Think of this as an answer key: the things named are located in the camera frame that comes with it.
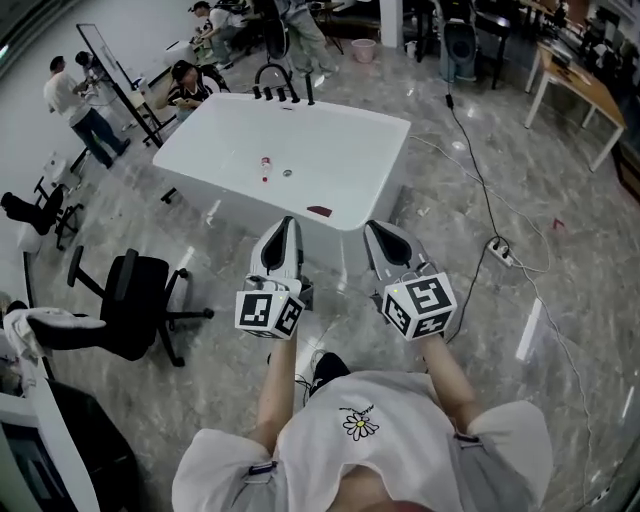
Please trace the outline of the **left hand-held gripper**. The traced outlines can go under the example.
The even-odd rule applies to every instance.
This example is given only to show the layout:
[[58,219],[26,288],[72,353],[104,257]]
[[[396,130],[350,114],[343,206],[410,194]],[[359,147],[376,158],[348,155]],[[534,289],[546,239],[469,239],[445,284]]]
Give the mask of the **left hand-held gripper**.
[[269,227],[251,253],[236,294],[235,328],[258,338],[290,340],[304,310],[313,309],[313,283],[303,275],[301,228],[292,216]]

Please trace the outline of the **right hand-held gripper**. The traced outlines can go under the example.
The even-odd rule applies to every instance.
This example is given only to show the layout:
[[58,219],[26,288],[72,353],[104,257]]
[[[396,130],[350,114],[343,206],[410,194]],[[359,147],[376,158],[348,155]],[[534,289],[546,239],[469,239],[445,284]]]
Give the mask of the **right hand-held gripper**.
[[370,220],[364,242],[371,270],[381,280],[381,314],[407,341],[444,334],[457,310],[448,276],[422,243],[404,229]]

